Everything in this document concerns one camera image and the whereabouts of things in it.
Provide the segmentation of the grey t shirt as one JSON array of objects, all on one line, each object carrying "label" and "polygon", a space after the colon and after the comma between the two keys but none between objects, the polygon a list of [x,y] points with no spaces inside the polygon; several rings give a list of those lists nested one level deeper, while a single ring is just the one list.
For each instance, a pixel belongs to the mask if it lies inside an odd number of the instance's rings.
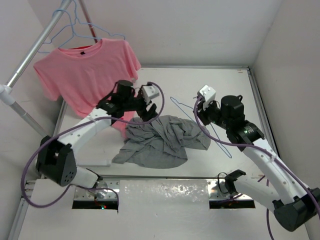
[{"label": "grey t shirt", "polygon": [[186,148],[208,150],[211,140],[192,120],[163,115],[149,124],[141,124],[139,117],[131,119],[134,125],[125,127],[125,141],[114,164],[132,163],[151,169],[171,169],[188,161]]}]

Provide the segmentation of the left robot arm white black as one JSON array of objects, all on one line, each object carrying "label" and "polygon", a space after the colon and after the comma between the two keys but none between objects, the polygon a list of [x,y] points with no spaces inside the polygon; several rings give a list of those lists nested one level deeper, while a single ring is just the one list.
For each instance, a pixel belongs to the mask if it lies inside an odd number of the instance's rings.
[{"label": "left robot arm white black", "polygon": [[117,81],[111,92],[75,126],[41,140],[36,170],[61,187],[75,185],[93,189],[101,177],[92,170],[77,166],[77,152],[102,130],[117,122],[124,123],[126,112],[136,112],[142,124],[155,120],[159,114],[152,100],[161,95],[163,92],[160,87],[152,82],[135,90],[132,82]]}]

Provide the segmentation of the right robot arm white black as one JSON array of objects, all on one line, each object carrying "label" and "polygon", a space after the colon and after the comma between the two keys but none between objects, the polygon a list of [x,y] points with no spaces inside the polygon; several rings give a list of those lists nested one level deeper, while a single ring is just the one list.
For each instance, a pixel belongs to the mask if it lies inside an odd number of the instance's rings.
[{"label": "right robot arm white black", "polygon": [[262,171],[272,188],[260,186],[246,172],[237,169],[224,177],[221,193],[245,194],[269,211],[287,231],[293,232],[320,213],[320,190],[303,183],[272,150],[262,131],[246,120],[241,95],[227,95],[218,103],[198,95],[194,105],[196,123],[205,135],[206,125],[226,131],[227,146],[237,147]]}]

